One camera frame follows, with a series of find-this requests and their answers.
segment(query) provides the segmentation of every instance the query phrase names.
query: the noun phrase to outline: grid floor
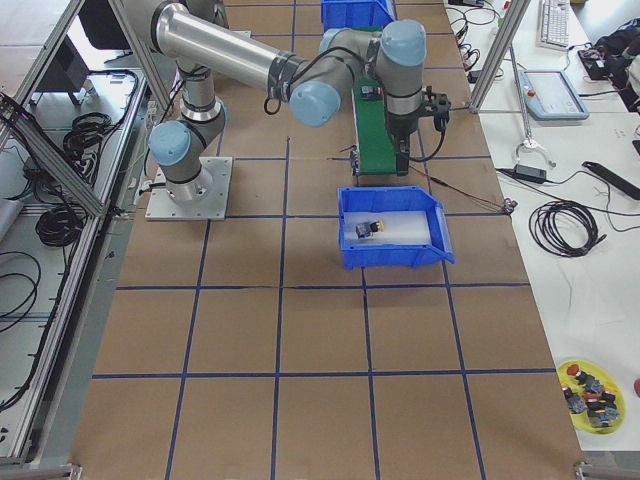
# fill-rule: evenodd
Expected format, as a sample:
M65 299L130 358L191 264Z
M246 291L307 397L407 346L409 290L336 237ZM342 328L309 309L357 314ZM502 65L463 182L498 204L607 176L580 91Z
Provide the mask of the grid floor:
M237 29L312 56L320 7L228 2ZM429 33L425 79L469 89L440 2L398 4ZM353 184L349 109L315 130L221 79L229 218L147 223L119 280L72 460L92 480L569 479L580 452L508 218L424 175L455 265L347 271L336 188ZM414 142L433 148L430 122ZM452 114L429 174L501 202L477 116Z

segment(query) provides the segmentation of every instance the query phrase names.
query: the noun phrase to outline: metal profile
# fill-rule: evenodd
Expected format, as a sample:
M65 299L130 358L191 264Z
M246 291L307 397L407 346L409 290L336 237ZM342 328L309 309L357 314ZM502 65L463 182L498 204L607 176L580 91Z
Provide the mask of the metal profile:
M140 62L140 66L144 71L144 76L147 79L151 93L153 93L156 102L158 102L160 110L165 111L169 106L169 92L165 84L162 82L162 77L160 77L156 64L153 62L151 50L140 41L140 38L136 35L135 31L129 24L129 21L124 14L122 0L109 0L109 4L111 5L111 9L116 16L118 23L120 23L120 27L122 28L125 37L127 37L127 41L129 42L131 49L136 54L138 62Z
M518 31L520 22L522 22L530 2L531 0L514 0L511 2L511 7L509 7L504 17L504 23L502 27L500 27L500 30L498 30L498 34L491 45L487 59L482 67L482 73L480 77L478 77L476 86L471 93L469 110L473 113L478 113L482 102L484 102L484 99L489 93L493 80L500 69L500 64L511 46L513 37Z

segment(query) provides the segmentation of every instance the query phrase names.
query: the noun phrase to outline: keyboard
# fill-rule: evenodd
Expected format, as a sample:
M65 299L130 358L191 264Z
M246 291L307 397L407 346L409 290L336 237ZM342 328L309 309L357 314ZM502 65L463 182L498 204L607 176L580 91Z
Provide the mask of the keyboard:
M555 50L569 46L569 0L542 0L538 22L538 45Z

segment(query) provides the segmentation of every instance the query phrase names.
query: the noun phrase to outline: coiled cable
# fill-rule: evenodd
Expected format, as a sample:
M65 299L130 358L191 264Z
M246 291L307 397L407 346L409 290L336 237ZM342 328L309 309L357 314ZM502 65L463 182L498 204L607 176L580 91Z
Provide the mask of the coiled cable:
M582 246L573 246L558 228L561 218L581 226L587 240ZM536 244L559 257L584 257L607 236L599 235L595 218L587 207L571 200L557 200L536 208L529 217L529 232Z

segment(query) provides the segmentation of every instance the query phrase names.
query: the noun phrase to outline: blue plastic tray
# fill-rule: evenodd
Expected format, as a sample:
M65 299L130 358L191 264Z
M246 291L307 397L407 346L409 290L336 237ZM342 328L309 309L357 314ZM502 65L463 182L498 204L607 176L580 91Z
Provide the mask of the blue plastic tray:
M344 267L406 265L417 268L441 260L455 262L442 204L420 187L355 187L338 189L340 228L338 240ZM345 240L345 213L425 212L430 244L354 245Z
M395 20L390 0L322 0L324 29L384 27Z

